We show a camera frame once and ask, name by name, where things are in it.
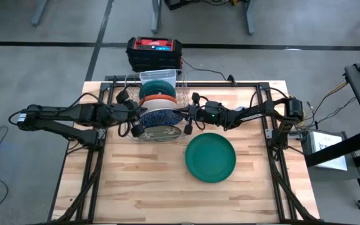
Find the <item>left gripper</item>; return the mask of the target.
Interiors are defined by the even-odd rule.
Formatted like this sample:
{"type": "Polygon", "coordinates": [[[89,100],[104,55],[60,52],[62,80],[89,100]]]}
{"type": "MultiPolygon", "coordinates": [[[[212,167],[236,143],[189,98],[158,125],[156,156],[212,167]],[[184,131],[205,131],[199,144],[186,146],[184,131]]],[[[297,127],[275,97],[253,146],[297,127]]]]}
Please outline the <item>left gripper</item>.
{"type": "MultiPolygon", "coordinates": [[[[136,122],[139,119],[139,104],[131,101],[126,90],[120,91],[116,96],[116,102],[111,104],[111,125],[126,122],[136,122]]],[[[131,128],[133,137],[140,137],[144,134],[144,127],[141,124],[133,125],[131,128]]]]}

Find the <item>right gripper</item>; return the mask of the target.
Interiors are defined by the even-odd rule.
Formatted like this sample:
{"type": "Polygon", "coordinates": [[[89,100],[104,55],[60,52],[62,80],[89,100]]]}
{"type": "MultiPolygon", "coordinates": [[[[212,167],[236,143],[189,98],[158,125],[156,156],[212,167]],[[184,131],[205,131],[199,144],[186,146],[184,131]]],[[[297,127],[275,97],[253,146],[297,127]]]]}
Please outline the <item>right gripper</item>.
{"type": "Polygon", "coordinates": [[[184,127],[184,134],[191,135],[193,132],[193,120],[206,124],[223,125],[227,120],[227,109],[217,101],[207,101],[200,106],[200,95],[194,92],[191,96],[192,105],[189,105],[189,120],[184,127]]]}

